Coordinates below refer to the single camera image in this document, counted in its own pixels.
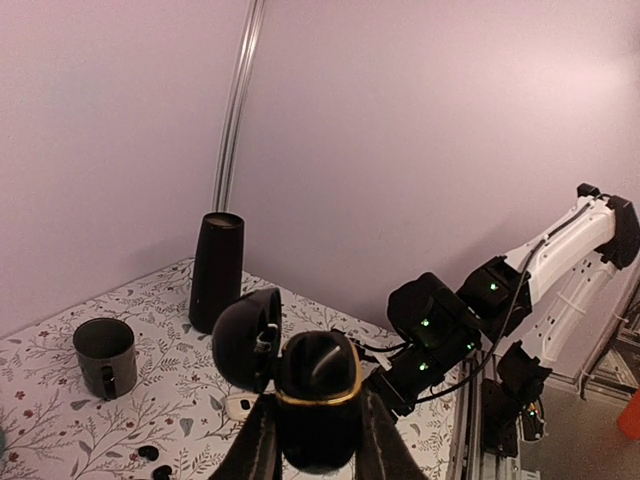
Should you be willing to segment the orange bottle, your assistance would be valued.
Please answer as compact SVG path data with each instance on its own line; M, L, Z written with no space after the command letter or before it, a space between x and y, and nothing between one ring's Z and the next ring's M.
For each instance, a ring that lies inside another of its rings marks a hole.
M640 438L640 406L639 397L634 396L625 406L617 419L620 432L631 441Z

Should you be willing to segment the black round earbud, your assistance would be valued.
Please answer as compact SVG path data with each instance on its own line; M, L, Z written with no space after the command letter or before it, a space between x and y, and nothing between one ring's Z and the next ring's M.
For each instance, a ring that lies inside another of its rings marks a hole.
M159 450L152 445L145 445L138 449L137 454L146 460L156 461L159 457Z
M152 480L170 480L173 470L169 465L161 465L152 471Z

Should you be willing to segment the floral patterned table mat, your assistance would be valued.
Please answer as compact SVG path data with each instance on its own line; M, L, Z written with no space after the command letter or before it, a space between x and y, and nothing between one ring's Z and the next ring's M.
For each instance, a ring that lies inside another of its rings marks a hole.
M244 275L213 333L183 260L1 341L5 479L441 479L456 399L395 419L395 334Z

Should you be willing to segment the black tapered vase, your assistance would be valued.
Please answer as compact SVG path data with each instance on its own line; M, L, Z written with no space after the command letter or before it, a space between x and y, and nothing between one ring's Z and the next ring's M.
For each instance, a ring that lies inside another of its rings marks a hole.
M194 258L188 317L199 332L211 334L220 314L240 296L244 220L228 212L202 218Z

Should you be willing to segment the black gold-trimmed earbud case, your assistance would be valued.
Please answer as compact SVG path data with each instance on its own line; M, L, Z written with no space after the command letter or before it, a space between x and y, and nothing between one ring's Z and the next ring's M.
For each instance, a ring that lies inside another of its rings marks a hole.
M306 331L282 338L281 294L251 291L216 321L212 356L231 385L257 395L256 432L274 433L277 451L308 474L342 468L362 431L359 355L343 333Z

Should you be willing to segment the dark grey mug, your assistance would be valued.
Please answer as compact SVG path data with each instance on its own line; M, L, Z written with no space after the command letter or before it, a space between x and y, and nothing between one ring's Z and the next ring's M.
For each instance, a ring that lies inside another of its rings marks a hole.
M93 395L111 401L135 387L135 335L127 323L90 319L76 328L72 343L85 386Z

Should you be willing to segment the right aluminium frame post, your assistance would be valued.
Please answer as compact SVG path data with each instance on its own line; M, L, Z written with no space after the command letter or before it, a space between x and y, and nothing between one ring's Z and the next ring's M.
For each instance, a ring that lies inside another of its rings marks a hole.
M221 132L213 186L212 209L214 211L227 211L229 209L241 121L266 5L267 1L265 0L252 0L249 2Z

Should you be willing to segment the white case with black button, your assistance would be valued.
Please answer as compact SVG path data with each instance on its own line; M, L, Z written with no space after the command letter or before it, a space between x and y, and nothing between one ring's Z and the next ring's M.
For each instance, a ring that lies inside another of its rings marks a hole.
M253 393L233 393L224 398L226 415L236 422L244 422L249 416L258 396Z

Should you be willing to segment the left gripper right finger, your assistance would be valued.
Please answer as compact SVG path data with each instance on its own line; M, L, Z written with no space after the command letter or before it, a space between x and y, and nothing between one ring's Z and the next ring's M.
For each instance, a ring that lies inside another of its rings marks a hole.
M357 448L358 479L424 479L382 399L364 390L362 433Z

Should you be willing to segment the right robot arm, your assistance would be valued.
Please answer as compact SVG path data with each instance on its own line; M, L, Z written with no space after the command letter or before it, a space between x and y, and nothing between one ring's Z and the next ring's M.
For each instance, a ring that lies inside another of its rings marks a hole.
M545 316L501 356L496 379L481 384L481 448L515 457L518 419L535 415L532 406L595 294L638 253L633 203L583 183L563 217L526 244L485 262L458 290L432 272L394 290L387 318L406 344L365 384L392 417L408 415L426 402L423 391L480 349L483 338L496 347L561 282Z

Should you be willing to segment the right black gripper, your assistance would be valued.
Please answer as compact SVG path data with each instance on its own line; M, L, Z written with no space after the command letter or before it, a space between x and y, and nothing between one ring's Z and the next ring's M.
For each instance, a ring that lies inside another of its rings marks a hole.
M475 373L444 390L422 396L425 390L442 383L446 374L478 347L479 344L460 344L428 350L408 346L389 360L390 369L380 364L363 385L381 398L394 417L408 416L417 405L448 396L473 379Z

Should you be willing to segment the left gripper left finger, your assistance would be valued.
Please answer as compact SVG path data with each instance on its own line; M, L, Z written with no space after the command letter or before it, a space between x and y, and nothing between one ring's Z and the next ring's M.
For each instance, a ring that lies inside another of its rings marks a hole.
M226 456L210 480L272 480L282 478L282 457L276 431L273 394L258 397Z

